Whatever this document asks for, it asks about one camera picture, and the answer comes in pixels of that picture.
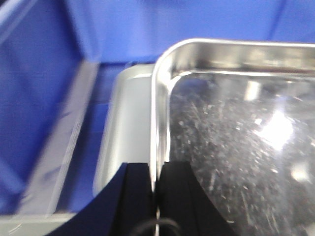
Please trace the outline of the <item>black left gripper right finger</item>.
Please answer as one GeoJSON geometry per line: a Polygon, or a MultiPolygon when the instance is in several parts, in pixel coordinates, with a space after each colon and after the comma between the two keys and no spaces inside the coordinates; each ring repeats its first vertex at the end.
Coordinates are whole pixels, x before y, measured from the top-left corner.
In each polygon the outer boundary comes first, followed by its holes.
{"type": "Polygon", "coordinates": [[[182,235],[236,235],[205,194],[189,162],[165,163],[156,194],[160,217],[175,221],[182,235]]]}

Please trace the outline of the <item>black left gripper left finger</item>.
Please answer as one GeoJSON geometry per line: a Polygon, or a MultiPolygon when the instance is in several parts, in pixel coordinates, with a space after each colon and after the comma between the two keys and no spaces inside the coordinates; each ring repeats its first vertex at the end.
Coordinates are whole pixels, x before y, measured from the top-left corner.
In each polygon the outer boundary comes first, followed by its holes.
{"type": "Polygon", "coordinates": [[[51,236],[127,236],[154,218],[147,163],[123,163],[109,183],[51,236]]]}

